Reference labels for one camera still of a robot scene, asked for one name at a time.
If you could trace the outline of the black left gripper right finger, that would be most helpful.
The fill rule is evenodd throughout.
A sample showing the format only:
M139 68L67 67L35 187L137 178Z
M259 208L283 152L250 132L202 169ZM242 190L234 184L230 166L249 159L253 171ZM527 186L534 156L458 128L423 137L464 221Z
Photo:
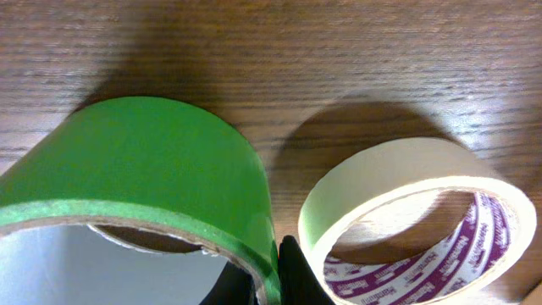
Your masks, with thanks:
M294 236L285 236L280 243L278 266L282 305L333 305Z

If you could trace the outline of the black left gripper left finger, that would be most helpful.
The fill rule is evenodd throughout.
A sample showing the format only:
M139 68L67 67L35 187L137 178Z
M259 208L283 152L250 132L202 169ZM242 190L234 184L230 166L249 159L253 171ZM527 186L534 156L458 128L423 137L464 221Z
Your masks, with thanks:
M233 263L227 263L212 290L200 305L256 305L252 276Z

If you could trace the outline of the green tape roll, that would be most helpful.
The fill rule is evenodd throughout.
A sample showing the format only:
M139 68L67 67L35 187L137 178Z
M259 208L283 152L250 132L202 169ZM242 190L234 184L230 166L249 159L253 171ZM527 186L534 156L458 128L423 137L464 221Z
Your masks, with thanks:
M225 256L257 300L281 300L268 181L234 127L160 97L71 114L1 178L1 232L106 225L173 237Z

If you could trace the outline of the beige masking tape roll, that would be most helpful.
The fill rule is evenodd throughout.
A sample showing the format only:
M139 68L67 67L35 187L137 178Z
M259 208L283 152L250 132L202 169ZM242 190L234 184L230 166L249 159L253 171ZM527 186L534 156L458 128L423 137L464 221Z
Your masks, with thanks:
M473 196L443 240L394 263L349 263L332 254L357 221L358 241L379 241L418 222L437 197ZM504 274L537 226L533 203L473 153L428 137L388 141L328 172L310 191L298 221L301 250L336 304L458 304Z

